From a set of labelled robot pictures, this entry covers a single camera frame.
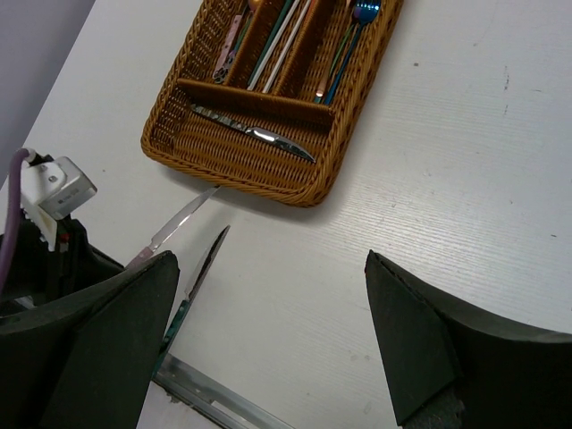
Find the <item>blue fork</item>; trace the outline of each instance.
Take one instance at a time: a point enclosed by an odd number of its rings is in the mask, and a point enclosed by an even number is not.
[[[349,59],[351,57],[354,48],[358,44],[359,37],[361,36],[362,31],[366,27],[367,24],[370,24],[374,21],[375,17],[379,13],[380,9],[382,8],[382,0],[357,0],[356,6],[354,7],[354,19],[357,20],[357,31],[354,35],[354,38],[351,40],[351,45],[349,46],[349,51],[346,54],[346,57],[343,59],[343,63],[341,65],[340,71],[336,75],[336,79],[333,82],[330,90],[328,91],[328,95],[324,100],[325,105],[329,105],[333,97],[336,95],[336,90],[340,85],[341,77],[343,76],[346,67],[348,66]]]

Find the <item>fork handle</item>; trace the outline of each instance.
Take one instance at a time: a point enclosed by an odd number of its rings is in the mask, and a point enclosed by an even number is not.
[[[343,59],[343,63],[341,65],[340,71],[338,71],[338,74],[336,75],[336,79],[333,82],[332,86],[330,87],[330,90],[328,91],[328,95],[324,100],[325,105],[329,105],[332,102],[333,97],[336,95],[336,90],[338,89],[338,86],[340,85],[341,77],[343,76],[343,73],[346,70],[346,67],[348,66],[349,59],[351,58],[351,54],[354,51],[356,45],[358,44],[359,36],[361,36],[361,32],[364,29],[364,27],[365,26],[363,24],[359,24],[359,27],[357,27],[356,34],[354,35],[354,38],[351,40],[351,45],[349,45],[349,51],[346,54],[346,57]]]

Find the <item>wicker basket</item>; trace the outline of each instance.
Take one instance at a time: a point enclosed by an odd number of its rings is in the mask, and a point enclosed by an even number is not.
[[[319,105],[313,99],[335,48],[337,29],[349,25],[349,17],[343,14],[345,0],[316,0],[271,93],[262,94],[262,82],[277,62],[298,10],[257,87],[246,90],[283,4],[284,0],[265,0],[257,9],[227,79],[219,85],[212,78],[215,63],[244,1],[205,0],[147,119],[141,146],[147,156],[175,170],[308,207],[324,200],[340,170],[402,0],[383,0],[383,11],[363,32],[331,105]],[[205,120],[190,111],[192,103],[282,134],[298,142],[316,162]]]

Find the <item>white chopstick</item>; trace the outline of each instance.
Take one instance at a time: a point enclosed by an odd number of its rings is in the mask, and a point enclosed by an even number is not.
[[[306,13],[307,13],[307,10],[310,7],[311,3],[312,3],[312,0],[306,0],[306,4],[304,5],[304,9],[302,9],[302,13],[300,14],[298,20],[296,21],[296,24],[294,25],[294,28],[292,29],[292,32],[290,34],[290,37],[286,41],[286,45],[284,46],[282,52],[280,52],[280,56],[278,57],[278,63],[276,63],[276,65],[274,66],[274,68],[272,70],[272,73],[270,73],[270,77],[268,78],[268,81],[266,82],[265,88],[262,91],[264,94],[267,94],[268,91],[270,90],[270,88],[272,87],[272,85],[274,84],[274,80],[276,79],[276,76],[278,75],[278,71],[282,67],[282,63],[284,62],[284,59],[286,58],[286,55],[288,54],[288,51],[290,50],[290,47],[292,45],[292,42],[294,41],[294,38],[296,37],[296,34],[298,33],[300,25],[302,25],[302,22],[306,18]]]
[[[262,72],[265,70],[266,63],[268,63],[268,60],[272,56],[272,53],[274,52],[276,45],[278,45],[278,42],[280,41],[280,38],[282,37],[282,34],[286,30],[286,27],[288,27],[288,24],[290,23],[290,20],[292,19],[292,15],[294,14],[294,12],[296,12],[296,8],[298,7],[298,3],[300,3],[300,0],[294,0],[294,3],[290,7],[290,10],[288,11],[288,14],[286,15],[286,18],[284,18],[282,25],[280,26],[280,28],[278,29],[278,32],[276,33],[276,36],[274,36],[274,40],[272,41],[272,44],[268,47],[268,50],[266,51],[265,57],[262,59],[262,62],[258,65],[257,72],[255,73],[254,78],[250,82],[250,85],[248,85],[247,90],[251,91],[257,85],[258,80],[260,79],[260,76],[262,76]]]

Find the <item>white table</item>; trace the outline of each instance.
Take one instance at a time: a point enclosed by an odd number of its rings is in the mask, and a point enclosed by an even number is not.
[[[123,263],[207,186],[139,149],[198,5],[97,0],[27,141],[96,183],[76,215]],[[394,427],[370,248],[478,306],[572,332],[571,24],[568,0],[406,0],[328,199],[295,209],[224,189],[169,242],[182,289],[232,225],[173,354],[298,429]],[[153,410],[192,426],[159,398],[142,427]]]

